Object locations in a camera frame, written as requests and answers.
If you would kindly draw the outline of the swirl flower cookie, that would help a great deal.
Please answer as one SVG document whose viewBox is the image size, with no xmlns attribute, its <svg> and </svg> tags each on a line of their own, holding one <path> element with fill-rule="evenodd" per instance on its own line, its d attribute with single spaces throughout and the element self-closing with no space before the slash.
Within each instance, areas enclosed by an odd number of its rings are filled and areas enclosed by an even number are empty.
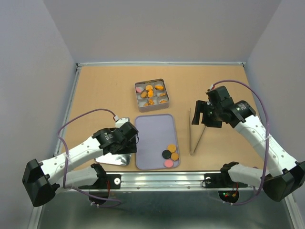
<svg viewBox="0 0 305 229">
<path fill-rule="evenodd" d="M 151 100 L 151 99 L 148 100 L 148 104 L 149 104 L 149 105 L 154 105 L 154 100 Z"/>
</svg>

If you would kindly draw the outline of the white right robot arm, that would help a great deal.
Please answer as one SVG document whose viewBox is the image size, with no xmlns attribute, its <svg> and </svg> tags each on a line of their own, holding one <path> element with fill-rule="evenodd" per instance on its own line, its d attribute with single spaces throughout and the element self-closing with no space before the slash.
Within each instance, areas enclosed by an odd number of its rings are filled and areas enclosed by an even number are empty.
<svg viewBox="0 0 305 229">
<path fill-rule="evenodd" d="M 263 159 L 263 169 L 246 167 L 238 162 L 224 164 L 219 176 L 209 175 L 202 181 L 206 188 L 253 186 L 273 201 L 282 199 L 300 188 L 305 181 L 305 164 L 289 155 L 261 123 L 255 110 L 244 100 L 234 102 L 225 86 L 208 90 L 208 101 L 196 101 L 192 125 L 221 128 L 229 124 L 241 134 Z"/>
</svg>

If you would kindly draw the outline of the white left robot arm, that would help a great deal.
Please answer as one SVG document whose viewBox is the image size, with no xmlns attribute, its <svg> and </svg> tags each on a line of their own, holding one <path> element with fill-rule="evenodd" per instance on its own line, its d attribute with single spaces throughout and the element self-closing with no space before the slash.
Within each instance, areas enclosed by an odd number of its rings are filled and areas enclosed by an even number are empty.
<svg viewBox="0 0 305 229">
<path fill-rule="evenodd" d="M 80 165 L 106 154 L 136 153 L 139 131 L 129 121 L 115 128 L 104 128 L 80 145 L 43 161 L 30 160 L 22 183 L 34 207 L 50 202 L 64 189 L 109 187 L 108 176 L 100 164 L 77 170 Z"/>
</svg>

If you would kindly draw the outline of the orange fish cookie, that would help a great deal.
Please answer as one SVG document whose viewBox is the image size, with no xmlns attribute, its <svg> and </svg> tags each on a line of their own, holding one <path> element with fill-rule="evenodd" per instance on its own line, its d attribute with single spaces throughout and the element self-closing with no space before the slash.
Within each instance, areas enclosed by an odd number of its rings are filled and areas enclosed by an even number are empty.
<svg viewBox="0 0 305 229">
<path fill-rule="evenodd" d="M 164 86 L 162 86 L 162 85 L 156 85 L 156 86 L 155 86 L 155 89 L 156 89 L 156 90 L 162 91 L 162 90 L 164 90 Z"/>
<path fill-rule="evenodd" d="M 147 97 L 148 98 L 151 98 L 151 97 L 153 97 L 154 96 L 154 91 L 153 90 L 149 90 L 148 92 L 147 92 Z"/>
</svg>

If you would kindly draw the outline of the metal tongs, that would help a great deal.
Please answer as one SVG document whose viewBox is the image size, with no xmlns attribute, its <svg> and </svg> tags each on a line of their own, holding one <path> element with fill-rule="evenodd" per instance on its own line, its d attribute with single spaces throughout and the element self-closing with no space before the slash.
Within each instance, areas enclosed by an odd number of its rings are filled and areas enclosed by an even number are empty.
<svg viewBox="0 0 305 229">
<path fill-rule="evenodd" d="M 193 156 L 195 152 L 197 151 L 197 148 L 199 146 L 199 143 L 201 142 L 201 139 L 203 137 L 204 132 L 206 131 L 206 126 L 203 127 L 202 131 L 200 132 L 199 135 L 197 135 L 193 128 L 192 128 L 192 110 L 189 108 L 189 154 L 190 156 Z"/>
</svg>

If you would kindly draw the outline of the silver tin lid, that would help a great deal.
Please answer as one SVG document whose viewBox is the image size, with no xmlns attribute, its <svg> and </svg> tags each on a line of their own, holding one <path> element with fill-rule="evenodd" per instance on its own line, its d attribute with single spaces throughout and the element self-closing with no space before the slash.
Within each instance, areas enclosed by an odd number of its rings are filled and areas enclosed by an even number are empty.
<svg viewBox="0 0 305 229">
<path fill-rule="evenodd" d="M 111 134 L 107 134 L 104 132 L 104 129 L 101 129 L 93 134 L 92 136 L 99 142 L 100 146 L 107 146 L 110 143 L 110 139 L 112 138 Z M 132 144 L 137 144 L 138 135 L 133 139 Z M 108 165 L 117 165 L 117 166 L 127 166 L 130 163 L 132 154 L 124 154 L 124 155 L 112 155 L 108 153 L 106 155 L 102 155 L 95 158 L 97 163 L 108 164 Z"/>
</svg>

